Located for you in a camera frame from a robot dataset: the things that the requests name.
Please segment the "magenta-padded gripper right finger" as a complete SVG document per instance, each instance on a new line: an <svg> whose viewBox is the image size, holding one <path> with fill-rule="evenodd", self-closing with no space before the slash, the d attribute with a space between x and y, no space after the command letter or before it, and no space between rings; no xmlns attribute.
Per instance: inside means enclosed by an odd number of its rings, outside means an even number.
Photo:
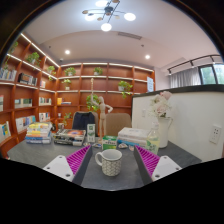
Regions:
<svg viewBox="0 0 224 224"><path fill-rule="evenodd" d="M181 170L167 155L159 157L138 145L134 146L134 157L145 185Z"/></svg>

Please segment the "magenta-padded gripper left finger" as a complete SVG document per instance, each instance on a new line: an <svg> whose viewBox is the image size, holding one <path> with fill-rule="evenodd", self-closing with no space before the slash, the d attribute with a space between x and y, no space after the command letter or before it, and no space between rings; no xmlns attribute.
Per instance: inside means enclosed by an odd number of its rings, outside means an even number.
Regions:
<svg viewBox="0 0 224 224"><path fill-rule="evenodd" d="M69 156L57 156L44 167L44 170L81 185L91 156L92 146L88 145Z"/></svg>

